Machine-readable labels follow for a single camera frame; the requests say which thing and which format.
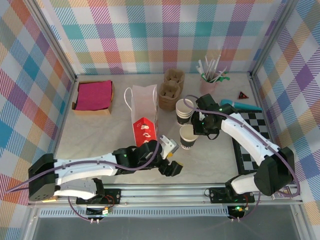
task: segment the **paper bag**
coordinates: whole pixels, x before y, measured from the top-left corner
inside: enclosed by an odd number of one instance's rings
[[[131,91],[131,106],[126,99],[127,90]],[[136,146],[140,147],[150,140],[157,140],[157,85],[128,87],[124,91],[124,101],[131,110],[131,122]]]

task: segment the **plaid fabric backdrop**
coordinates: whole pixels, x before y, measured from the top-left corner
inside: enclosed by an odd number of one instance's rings
[[[247,72],[286,0],[38,0],[79,74]]]
[[[0,240],[15,240],[28,192],[5,191],[54,150],[72,82],[23,0],[0,6]]]
[[[320,239],[320,1],[300,0],[257,84],[277,143],[295,151],[295,171]]]

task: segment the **red triangle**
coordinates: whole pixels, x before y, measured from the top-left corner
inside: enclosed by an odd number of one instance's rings
[[[249,97],[245,95],[242,91],[239,93],[238,99],[248,99]]]

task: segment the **chessboard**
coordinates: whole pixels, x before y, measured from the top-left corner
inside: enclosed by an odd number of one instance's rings
[[[264,138],[270,140],[268,128],[261,110],[239,110],[243,119]],[[232,139],[239,174],[255,173],[258,165],[251,155],[235,139]]]

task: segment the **pink napkin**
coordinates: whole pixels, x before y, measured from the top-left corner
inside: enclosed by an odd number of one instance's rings
[[[111,95],[111,80],[82,83],[79,85],[79,93],[75,110],[96,111],[107,109],[110,106]]]

